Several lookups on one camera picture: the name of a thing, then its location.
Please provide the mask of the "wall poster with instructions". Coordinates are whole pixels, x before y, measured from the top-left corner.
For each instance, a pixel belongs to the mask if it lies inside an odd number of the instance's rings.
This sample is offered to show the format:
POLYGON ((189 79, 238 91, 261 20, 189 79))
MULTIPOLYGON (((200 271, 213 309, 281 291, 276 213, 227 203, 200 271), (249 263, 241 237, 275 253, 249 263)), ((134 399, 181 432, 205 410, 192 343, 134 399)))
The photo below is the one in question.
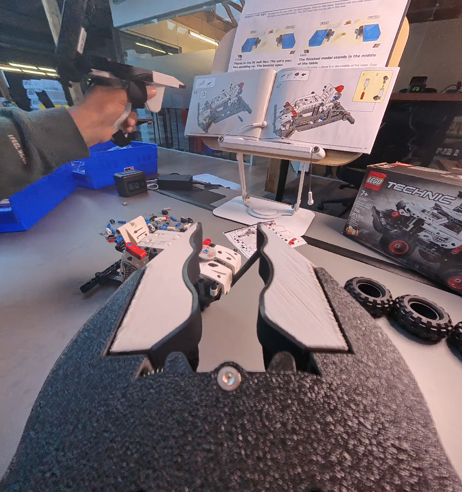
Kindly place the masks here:
POLYGON ((246 1, 228 71, 388 66, 410 1, 246 1))

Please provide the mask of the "black toy vehicle chassis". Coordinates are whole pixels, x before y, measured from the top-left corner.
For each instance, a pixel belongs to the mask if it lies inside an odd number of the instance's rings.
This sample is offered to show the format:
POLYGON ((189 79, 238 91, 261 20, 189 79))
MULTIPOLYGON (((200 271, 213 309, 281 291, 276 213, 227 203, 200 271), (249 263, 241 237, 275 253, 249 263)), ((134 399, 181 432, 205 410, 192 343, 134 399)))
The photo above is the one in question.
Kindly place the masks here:
MULTIPOLYGON (((115 249, 121 253, 121 258, 103 271, 97 272, 91 280, 80 286, 80 292, 86 294, 99 285, 124 283, 134 272, 141 270, 180 239, 184 233, 190 231, 192 225, 185 232, 166 232, 151 236, 152 246, 149 248, 141 248, 131 243, 114 244, 115 249)), ((228 294, 234 284, 234 277, 241 269, 242 257, 238 251, 215 244, 210 238, 206 238, 202 242, 198 261, 200 274, 195 286, 200 308, 203 311, 222 295, 228 294)))

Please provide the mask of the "black power adapter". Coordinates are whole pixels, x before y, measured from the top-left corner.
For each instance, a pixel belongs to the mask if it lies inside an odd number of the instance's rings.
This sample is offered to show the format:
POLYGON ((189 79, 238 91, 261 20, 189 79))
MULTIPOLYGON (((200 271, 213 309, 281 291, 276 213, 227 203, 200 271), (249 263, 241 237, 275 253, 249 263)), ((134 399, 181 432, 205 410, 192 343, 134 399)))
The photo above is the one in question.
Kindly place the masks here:
POLYGON ((193 175, 166 174, 156 179, 159 190, 163 191, 191 191, 194 185, 193 175))

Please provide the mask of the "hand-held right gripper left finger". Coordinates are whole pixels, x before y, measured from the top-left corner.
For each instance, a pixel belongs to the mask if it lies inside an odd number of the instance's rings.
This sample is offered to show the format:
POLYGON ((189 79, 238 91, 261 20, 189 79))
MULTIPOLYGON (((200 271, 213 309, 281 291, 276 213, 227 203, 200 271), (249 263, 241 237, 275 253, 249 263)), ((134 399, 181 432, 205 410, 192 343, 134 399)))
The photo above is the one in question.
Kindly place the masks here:
POLYGON ((198 346, 202 314, 195 284, 202 241, 202 225, 194 223, 142 269, 117 324, 110 354, 165 356, 198 346))

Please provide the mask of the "toy set cardboard box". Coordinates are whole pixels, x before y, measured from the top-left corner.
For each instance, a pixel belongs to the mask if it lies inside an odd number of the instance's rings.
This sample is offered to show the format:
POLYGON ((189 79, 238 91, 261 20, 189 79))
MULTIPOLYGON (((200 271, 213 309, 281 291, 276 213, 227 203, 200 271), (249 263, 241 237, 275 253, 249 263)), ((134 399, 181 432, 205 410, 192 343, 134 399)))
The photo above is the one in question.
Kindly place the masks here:
POLYGON ((368 166, 343 234, 462 296, 462 171, 368 166))

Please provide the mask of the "white sticker sheet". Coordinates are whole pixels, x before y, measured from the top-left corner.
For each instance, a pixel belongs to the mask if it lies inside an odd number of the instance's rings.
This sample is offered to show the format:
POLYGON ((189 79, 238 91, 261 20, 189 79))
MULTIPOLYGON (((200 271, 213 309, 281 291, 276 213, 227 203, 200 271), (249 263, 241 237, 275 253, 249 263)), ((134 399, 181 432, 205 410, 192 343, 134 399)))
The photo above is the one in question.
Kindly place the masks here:
MULTIPOLYGON (((283 242, 297 248, 306 244, 306 241, 299 235, 295 235, 287 230, 283 225, 277 224, 274 220, 265 222, 265 225, 283 242)), ((246 259, 251 258, 257 249, 257 225, 247 225, 245 227, 231 230, 223 235, 234 245, 234 248, 246 259)))

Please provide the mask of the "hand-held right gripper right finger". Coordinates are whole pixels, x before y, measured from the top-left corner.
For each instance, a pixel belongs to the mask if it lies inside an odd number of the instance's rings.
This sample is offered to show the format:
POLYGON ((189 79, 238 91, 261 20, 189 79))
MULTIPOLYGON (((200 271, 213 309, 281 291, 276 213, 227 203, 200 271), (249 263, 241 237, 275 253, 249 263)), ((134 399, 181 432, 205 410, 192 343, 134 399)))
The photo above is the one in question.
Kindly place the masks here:
POLYGON ((280 239, 264 223, 257 225, 259 276, 259 337, 272 350, 272 337, 280 335, 307 352, 345 353, 349 347, 334 315, 315 265, 280 239))

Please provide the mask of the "person's left forearm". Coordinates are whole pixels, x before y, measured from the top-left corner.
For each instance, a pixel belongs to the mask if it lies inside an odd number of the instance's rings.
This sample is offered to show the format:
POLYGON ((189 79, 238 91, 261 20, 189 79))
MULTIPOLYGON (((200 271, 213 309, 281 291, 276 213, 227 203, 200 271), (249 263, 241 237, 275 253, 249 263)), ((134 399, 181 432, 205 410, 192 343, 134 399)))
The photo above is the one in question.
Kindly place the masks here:
POLYGON ((62 165, 90 156, 66 108, 0 108, 0 201, 62 165))

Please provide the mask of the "pile of small toy brick parts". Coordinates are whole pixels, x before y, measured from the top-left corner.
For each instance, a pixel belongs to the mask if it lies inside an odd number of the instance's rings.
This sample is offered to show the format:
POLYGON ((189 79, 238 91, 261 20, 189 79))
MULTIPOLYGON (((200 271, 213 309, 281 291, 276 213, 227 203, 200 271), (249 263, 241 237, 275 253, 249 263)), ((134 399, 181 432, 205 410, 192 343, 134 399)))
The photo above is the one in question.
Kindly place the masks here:
MULTIPOLYGON (((182 217, 178 219, 177 217, 172 216, 170 214, 170 208, 163 208, 159 214, 150 213, 147 217, 144 215, 140 216, 144 217, 151 236, 157 236, 166 232, 185 232, 190 225, 193 224, 193 220, 191 218, 182 217)), ((116 229, 118 225, 126 224, 127 221, 129 220, 110 218, 104 228, 98 232, 98 235, 105 238, 110 243, 124 243, 123 238, 116 233, 116 229)))

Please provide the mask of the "person's left hand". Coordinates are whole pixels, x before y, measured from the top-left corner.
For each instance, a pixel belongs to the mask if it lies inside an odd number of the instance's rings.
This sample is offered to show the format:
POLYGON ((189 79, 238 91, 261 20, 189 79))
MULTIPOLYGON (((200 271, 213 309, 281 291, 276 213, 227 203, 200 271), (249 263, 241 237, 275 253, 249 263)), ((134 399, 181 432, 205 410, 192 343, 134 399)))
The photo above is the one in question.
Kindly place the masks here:
POLYGON ((124 133, 136 130, 138 116, 135 111, 125 114, 128 105, 123 88, 91 87, 83 102, 68 109, 86 145, 91 147, 109 141, 121 127, 124 133))

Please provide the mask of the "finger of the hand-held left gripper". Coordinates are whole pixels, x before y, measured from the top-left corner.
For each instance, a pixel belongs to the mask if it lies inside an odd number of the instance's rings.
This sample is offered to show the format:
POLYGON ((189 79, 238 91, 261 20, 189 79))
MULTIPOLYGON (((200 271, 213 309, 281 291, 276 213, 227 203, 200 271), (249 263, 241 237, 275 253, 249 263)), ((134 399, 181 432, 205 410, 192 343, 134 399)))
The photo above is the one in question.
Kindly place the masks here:
POLYGON ((175 77, 143 68, 129 68, 122 71, 93 69, 89 77, 93 82, 97 81, 112 87, 126 88, 130 82, 141 82, 146 86, 185 89, 185 84, 175 77))
POLYGON ((147 100, 144 103, 144 108, 152 113, 160 112, 166 86, 161 84, 146 84, 145 87, 147 100))

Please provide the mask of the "small black electronic device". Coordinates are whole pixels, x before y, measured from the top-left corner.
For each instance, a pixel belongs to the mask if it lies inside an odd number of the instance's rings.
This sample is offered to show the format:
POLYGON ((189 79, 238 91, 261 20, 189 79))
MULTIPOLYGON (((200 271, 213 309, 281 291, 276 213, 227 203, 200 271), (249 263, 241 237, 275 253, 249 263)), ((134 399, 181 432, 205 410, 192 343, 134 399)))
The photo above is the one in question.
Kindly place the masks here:
POLYGON ((113 175, 117 194, 130 198, 148 192, 147 179, 143 171, 129 170, 113 175))

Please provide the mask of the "grey desk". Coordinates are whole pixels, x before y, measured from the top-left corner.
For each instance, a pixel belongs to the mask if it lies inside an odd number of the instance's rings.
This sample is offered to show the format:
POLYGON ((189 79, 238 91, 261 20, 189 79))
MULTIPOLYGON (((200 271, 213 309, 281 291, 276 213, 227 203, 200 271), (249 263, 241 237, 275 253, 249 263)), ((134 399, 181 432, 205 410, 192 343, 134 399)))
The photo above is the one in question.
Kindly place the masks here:
MULTIPOLYGON (((158 170, 210 174, 238 182, 231 161, 164 148, 158 170)), ((0 234, 0 480, 9 465, 32 405, 57 358, 73 336, 112 295, 112 286, 84 296, 79 287, 115 262, 113 245, 100 235, 110 218, 130 218, 175 205, 177 214, 203 223, 205 237, 228 245, 223 233, 240 227, 211 211, 147 193, 122 199, 114 187, 77 189, 29 231, 0 234)), ((307 236, 391 261, 342 235, 345 219, 315 212, 307 236)), ((378 280, 397 297, 423 296, 443 307, 453 322, 462 321, 462 298, 309 244, 297 249, 343 284, 353 276, 378 280)), ((198 370, 207 372, 235 361, 263 371, 256 334, 258 298, 263 285, 255 265, 228 296, 212 304, 203 317, 198 370)), ((428 345, 386 318, 378 321, 406 360, 431 410, 447 455, 462 479, 462 357, 446 342, 428 345)))

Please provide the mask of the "instruction booklet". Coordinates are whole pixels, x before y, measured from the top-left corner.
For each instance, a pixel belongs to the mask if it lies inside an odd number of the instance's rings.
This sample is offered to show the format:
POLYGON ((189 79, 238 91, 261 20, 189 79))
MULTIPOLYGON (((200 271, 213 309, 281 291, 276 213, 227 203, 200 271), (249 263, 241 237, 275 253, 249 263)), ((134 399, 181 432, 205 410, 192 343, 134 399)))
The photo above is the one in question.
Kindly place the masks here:
POLYGON ((370 153, 399 67, 274 70, 195 77, 185 135, 297 160, 370 153))

